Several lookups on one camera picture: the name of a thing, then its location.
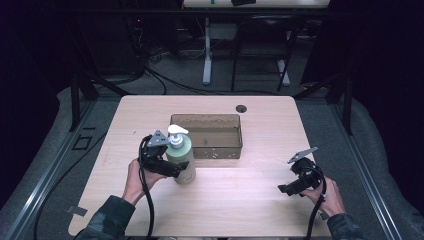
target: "person's right hand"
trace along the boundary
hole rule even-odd
[[[128,165],[127,182],[125,183],[125,189],[122,195],[122,199],[126,200],[134,206],[145,194],[140,181],[139,170],[140,164],[136,158]],[[153,187],[153,185],[155,185],[157,181],[166,178],[164,175],[152,173],[146,169],[144,170],[144,173],[146,175],[146,182],[149,190]]]
[[[321,204],[320,210],[325,212],[328,217],[332,217],[336,214],[346,213],[346,210],[343,205],[343,199],[340,195],[339,187],[335,181],[331,180],[328,177],[325,177],[325,181],[327,182],[327,191],[325,193],[325,201]],[[314,204],[317,203],[319,196],[322,192],[322,185],[317,187],[316,189],[306,189],[301,192],[301,194],[307,196]]]

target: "wooden table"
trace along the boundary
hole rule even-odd
[[[256,0],[255,4],[239,7],[247,8],[327,8],[330,0]],[[187,8],[229,8],[231,0],[184,0]]]
[[[237,113],[237,105],[247,111]],[[157,129],[166,135],[172,114],[239,114],[243,148],[240,159],[197,159],[197,177],[189,185],[160,180],[151,191],[156,211],[153,236],[306,235],[312,203],[298,195],[288,197],[277,185],[297,179],[287,160],[310,146],[293,98],[277,96],[122,98],[79,203],[88,211],[85,217],[73,217],[70,234],[83,229],[109,195],[122,195],[128,164],[137,157],[142,138]],[[136,208],[126,234],[145,236],[146,199]],[[313,236],[330,236],[318,218]]]

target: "soap dispenser bottle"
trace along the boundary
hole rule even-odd
[[[172,124],[168,127],[170,143],[166,150],[166,158],[173,163],[189,162],[187,168],[180,172],[178,178],[174,180],[179,184],[189,184],[196,177],[196,167],[194,166],[193,148],[191,139],[186,135],[188,130]]]

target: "rectangular tray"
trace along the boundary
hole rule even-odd
[[[189,131],[196,159],[239,159],[243,141],[237,114],[173,114],[171,124]]]

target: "dark jacket sleeve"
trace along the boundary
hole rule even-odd
[[[129,202],[110,196],[75,239],[124,239],[134,211],[135,207]]]
[[[327,226],[334,240],[365,239],[361,228],[349,214],[337,214],[330,217],[327,221]]]

